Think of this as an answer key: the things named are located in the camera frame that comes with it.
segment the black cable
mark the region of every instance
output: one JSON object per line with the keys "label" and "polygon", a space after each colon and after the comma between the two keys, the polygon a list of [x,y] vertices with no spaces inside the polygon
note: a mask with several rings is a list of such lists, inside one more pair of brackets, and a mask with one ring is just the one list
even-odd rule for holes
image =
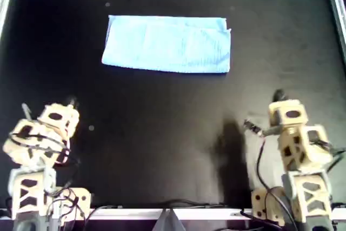
{"label": "black cable", "polygon": [[292,224],[294,226],[295,231],[298,231],[298,227],[296,225],[296,222],[294,221],[293,216],[289,212],[289,209],[285,206],[285,204],[282,202],[282,200],[278,196],[276,196],[273,192],[271,192],[269,186],[262,179],[262,176],[260,174],[260,161],[261,161],[261,158],[262,158],[264,146],[265,146],[265,138],[263,139],[262,146],[259,149],[259,153],[258,153],[258,158],[257,158],[257,163],[256,163],[257,177],[258,177],[259,181],[261,182],[261,184],[266,188],[267,192],[270,193],[271,196],[273,196],[273,198],[277,201],[277,203],[279,203],[279,205],[282,207],[282,209],[286,212],[286,214],[288,215],[290,221],[292,222]]}
{"label": "black cable", "polygon": [[328,166],[327,173],[329,173],[343,158],[344,155],[342,153],[336,155],[336,159],[331,163],[330,166]]}
{"label": "black cable", "polygon": [[177,207],[177,205],[175,205],[175,204],[186,204],[186,205],[188,205],[187,207],[189,207],[189,208],[227,207],[226,204],[222,204],[222,203],[211,204],[211,203],[195,202],[195,201],[191,201],[191,200],[182,200],[182,199],[164,201],[164,202],[159,203],[158,206],[162,207],[162,208],[172,208],[172,207]]}
{"label": "black cable", "polygon": [[268,226],[274,227],[274,228],[279,229],[279,230],[282,229],[282,227],[278,226],[277,224],[275,224],[274,222],[272,222],[272,221],[270,221],[270,220],[259,219],[259,218],[255,217],[255,216],[252,216],[252,215],[249,215],[249,214],[245,213],[245,212],[244,212],[244,209],[242,209],[242,210],[240,211],[240,214],[241,214],[242,216],[245,216],[245,217],[247,217],[247,218],[253,220],[253,221],[266,224],[266,225],[268,225]]}
{"label": "black cable", "polygon": [[[270,188],[270,191],[273,191],[276,188],[280,188],[281,186],[275,186]],[[268,197],[269,192],[264,197],[264,210],[265,210],[265,218],[268,219],[268,212],[267,212],[267,197]]]}
{"label": "black cable", "polygon": [[69,148],[66,147],[66,145],[64,143],[59,142],[59,141],[57,141],[57,140],[55,140],[53,138],[50,138],[48,136],[45,136],[45,135],[38,134],[38,135],[24,135],[24,136],[21,136],[21,133],[10,133],[10,137],[12,137],[12,136],[17,136],[17,137],[20,137],[20,138],[31,138],[31,137],[34,137],[34,138],[47,139],[47,140],[49,140],[49,141],[51,141],[53,143],[58,144],[59,146],[61,146],[61,148],[65,149],[67,151],[71,151]]}
{"label": "black cable", "polygon": [[87,224],[88,224],[88,222],[89,222],[91,216],[94,215],[94,213],[95,213],[96,211],[98,211],[99,209],[105,209],[105,208],[117,208],[117,207],[116,207],[116,206],[110,206],[110,205],[108,205],[108,206],[100,206],[100,207],[98,207],[98,208],[95,208],[95,209],[89,214],[89,216],[86,218],[85,224],[84,224],[84,227],[83,227],[83,231],[86,231],[86,229],[87,229]]}
{"label": "black cable", "polygon": [[[42,151],[48,151],[50,153],[55,153],[55,154],[62,154],[62,153],[65,153],[63,150],[62,151],[56,151],[56,150],[53,150],[51,148],[42,148],[42,147],[38,147],[38,146],[28,146],[26,144],[23,144],[23,143],[20,143],[16,140],[14,140],[12,138],[12,135],[13,134],[10,134],[9,135],[9,138],[12,142],[14,142],[15,144],[19,145],[19,146],[24,146],[24,147],[27,147],[27,148],[30,148],[30,149],[34,149],[34,150],[42,150]],[[65,189],[68,189],[71,184],[73,183],[73,180],[74,178],[76,177],[77,173],[78,173],[78,170],[79,170],[79,165],[80,165],[80,160],[77,159],[77,158],[74,158],[71,153],[69,153],[68,155],[65,154],[65,156],[67,156],[70,160],[74,161],[74,166],[76,167],[73,175],[71,176],[71,178],[69,178],[69,180],[65,183],[65,185],[58,191],[55,191],[55,192],[52,192],[52,193],[48,193],[49,196],[51,197],[57,197],[61,194],[61,192],[63,192]]]}

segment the black tabletop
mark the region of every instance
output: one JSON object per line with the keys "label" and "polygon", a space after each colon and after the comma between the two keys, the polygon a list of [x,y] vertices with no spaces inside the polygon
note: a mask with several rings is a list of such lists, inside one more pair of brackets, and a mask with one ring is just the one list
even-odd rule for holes
{"label": "black tabletop", "polygon": [[[231,70],[106,66],[108,15],[226,17]],[[0,46],[1,140],[23,117],[23,102],[37,116],[74,95],[81,120],[72,149],[82,161],[74,186],[94,193],[94,203],[249,207],[254,169],[238,124],[251,117],[268,126],[275,89],[299,98],[310,122],[344,145],[346,80],[333,21],[329,0],[11,0]],[[0,161],[4,198],[15,165],[4,153]],[[330,174],[336,200],[346,198],[344,167]],[[62,184],[72,169],[57,171]]]}

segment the folded cloth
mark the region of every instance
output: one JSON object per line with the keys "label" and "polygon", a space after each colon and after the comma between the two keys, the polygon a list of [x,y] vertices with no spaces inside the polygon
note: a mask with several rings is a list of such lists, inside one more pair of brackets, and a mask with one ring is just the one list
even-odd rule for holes
{"label": "folded cloth", "polygon": [[230,30],[224,18],[109,16],[102,63],[172,72],[228,72]]}

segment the wire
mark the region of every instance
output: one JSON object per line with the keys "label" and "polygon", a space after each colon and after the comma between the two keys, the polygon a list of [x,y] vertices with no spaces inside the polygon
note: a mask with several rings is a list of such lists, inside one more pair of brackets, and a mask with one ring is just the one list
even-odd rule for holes
{"label": "wire", "polygon": [[216,207],[227,207],[226,204],[210,204],[210,203],[200,203],[200,202],[195,202],[191,200],[182,200],[182,199],[175,199],[175,200],[168,200],[159,203],[159,207],[163,208],[172,208],[174,207],[174,204],[186,204],[188,205],[189,208],[216,208]]}
{"label": "wire", "polygon": [[331,163],[330,166],[328,166],[327,173],[329,173],[335,167],[335,165],[337,165],[344,158],[343,154],[338,154],[336,156],[337,158]]}
{"label": "wire", "polygon": [[[275,186],[270,189],[270,191],[273,191],[276,188],[280,188],[281,186]],[[268,219],[268,212],[267,212],[267,197],[268,197],[269,192],[264,197],[264,210],[265,210],[265,218]]]}
{"label": "wire", "polygon": [[296,222],[294,221],[294,218],[291,215],[291,213],[289,212],[288,208],[285,206],[285,204],[282,202],[282,200],[278,196],[276,196],[273,192],[271,192],[269,186],[262,179],[262,176],[260,174],[260,161],[261,161],[261,158],[262,158],[264,146],[265,146],[265,138],[263,139],[262,146],[259,149],[259,153],[258,153],[258,158],[257,158],[257,163],[256,163],[257,177],[258,177],[259,181],[261,182],[261,184],[266,188],[267,192],[270,193],[271,196],[273,196],[273,198],[277,201],[277,203],[279,203],[279,205],[282,207],[282,209],[286,212],[286,214],[288,215],[290,221],[292,222],[292,225],[294,226],[295,231],[298,231],[298,227],[296,225]]}
{"label": "wire", "polygon": [[95,209],[89,214],[89,216],[86,218],[85,223],[84,223],[84,227],[83,227],[83,231],[86,231],[86,229],[87,229],[87,224],[89,223],[89,220],[90,220],[91,216],[94,215],[94,213],[95,213],[96,211],[98,211],[98,210],[100,210],[100,209],[105,209],[105,208],[116,208],[116,206],[110,206],[110,205],[108,205],[108,206],[100,206],[100,207],[98,207],[98,208],[95,208]]}
{"label": "wire", "polygon": [[54,138],[50,138],[48,136],[45,136],[45,135],[24,135],[24,136],[21,136],[21,133],[10,133],[10,137],[13,137],[13,136],[17,136],[17,137],[20,137],[20,138],[31,138],[31,137],[34,137],[34,138],[42,138],[42,139],[47,139],[53,143],[56,143],[58,144],[59,146],[61,146],[61,148],[65,149],[65,150],[68,150],[68,151],[71,151],[68,147],[66,147],[66,145],[62,142],[59,142],[57,140],[55,140]]}
{"label": "wire", "polygon": [[62,153],[64,153],[63,150],[61,150],[61,151],[56,151],[56,150],[53,150],[53,149],[51,149],[51,148],[43,148],[43,147],[40,147],[40,146],[29,146],[29,145],[27,145],[27,144],[20,143],[20,142],[18,142],[18,141],[16,141],[16,140],[13,139],[13,136],[16,136],[16,135],[17,135],[17,134],[10,134],[10,135],[9,135],[9,139],[10,139],[13,143],[15,143],[16,145],[18,145],[18,146],[27,147],[27,148],[34,149],[34,150],[48,151],[48,152],[54,153],[54,154],[62,154]]}
{"label": "wire", "polygon": [[251,220],[254,220],[254,221],[257,221],[257,222],[266,224],[266,225],[271,226],[271,227],[275,227],[276,229],[279,229],[279,230],[282,229],[282,227],[278,226],[277,224],[275,224],[274,222],[272,222],[272,221],[270,221],[270,220],[259,219],[259,218],[255,217],[255,216],[252,216],[252,215],[249,215],[249,214],[245,213],[245,212],[244,212],[244,209],[242,209],[242,210],[240,211],[240,214],[241,214],[242,216],[245,216],[245,217],[251,219]]}

